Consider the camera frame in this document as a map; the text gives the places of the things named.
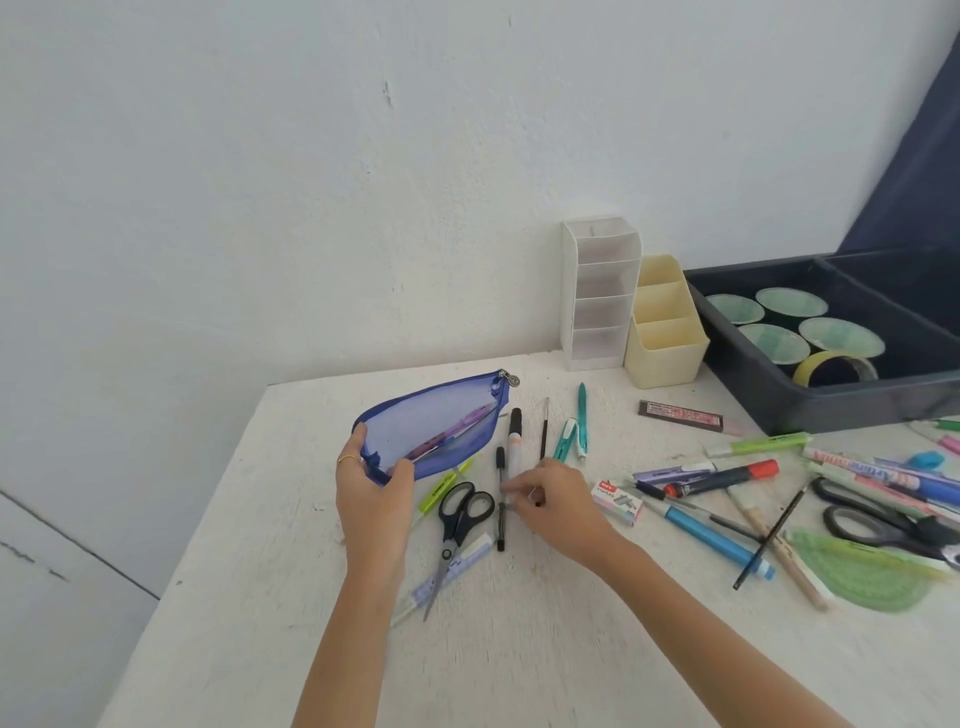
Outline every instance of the zipper pull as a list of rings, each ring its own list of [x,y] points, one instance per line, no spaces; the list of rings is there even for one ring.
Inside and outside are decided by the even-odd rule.
[[[507,383],[512,387],[520,386],[520,377],[510,374],[506,369],[501,369],[497,374],[507,380]]]

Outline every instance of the teal pen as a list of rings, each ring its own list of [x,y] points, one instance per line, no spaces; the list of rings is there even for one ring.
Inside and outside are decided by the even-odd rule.
[[[736,541],[728,539],[722,533],[717,533],[708,525],[700,523],[696,519],[690,518],[680,508],[674,508],[662,500],[653,500],[652,498],[648,497],[645,497],[643,502],[650,510],[656,511],[675,526],[693,536],[693,538],[707,544],[707,546],[712,548],[721,556],[725,556],[735,564],[739,564],[741,567],[746,567],[751,564],[751,561],[754,558],[754,554],[751,551],[747,550]],[[755,573],[757,576],[762,576],[767,581],[770,581],[774,577],[774,574],[777,573],[777,570],[774,569],[773,565],[763,558],[758,559],[756,563],[751,566],[750,571]]]
[[[577,394],[577,455],[587,457],[587,386],[580,382]]]
[[[564,462],[566,455],[570,452],[570,445],[573,444],[573,438],[577,436],[577,421],[572,417],[564,423],[564,431],[557,441],[557,449],[553,451],[553,459]]]

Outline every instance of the masking tape roll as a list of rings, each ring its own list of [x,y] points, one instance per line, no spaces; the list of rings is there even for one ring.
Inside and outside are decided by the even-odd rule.
[[[793,380],[802,387],[810,386],[810,378],[817,367],[831,359],[847,361],[853,367],[860,381],[876,381],[879,379],[876,374],[876,367],[861,356],[850,352],[817,352],[797,365],[797,370],[793,373]]]

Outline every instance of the scissors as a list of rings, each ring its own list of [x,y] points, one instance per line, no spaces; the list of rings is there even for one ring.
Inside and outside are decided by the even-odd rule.
[[[440,501],[440,520],[444,522],[444,544],[440,552],[440,563],[437,565],[437,575],[433,577],[433,591],[426,602],[426,611],[423,621],[430,616],[430,608],[437,598],[437,592],[444,577],[450,568],[450,562],[460,551],[464,539],[470,530],[488,519],[496,509],[496,503],[486,491],[478,491],[473,483],[463,482],[453,486]]]
[[[824,511],[824,525],[838,539],[865,546],[896,546],[928,559],[946,561],[960,570],[960,533],[936,519],[914,521],[822,477],[813,481],[812,488],[820,500],[832,504]],[[862,528],[859,532],[851,530],[844,521]],[[863,535],[863,529],[869,534]]]

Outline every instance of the blue eraser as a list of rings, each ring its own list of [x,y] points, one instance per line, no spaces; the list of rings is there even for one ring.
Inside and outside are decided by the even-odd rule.
[[[919,471],[933,471],[944,464],[944,459],[944,456],[939,452],[928,450],[927,452],[918,452],[916,455],[913,455],[906,461],[906,464]]]

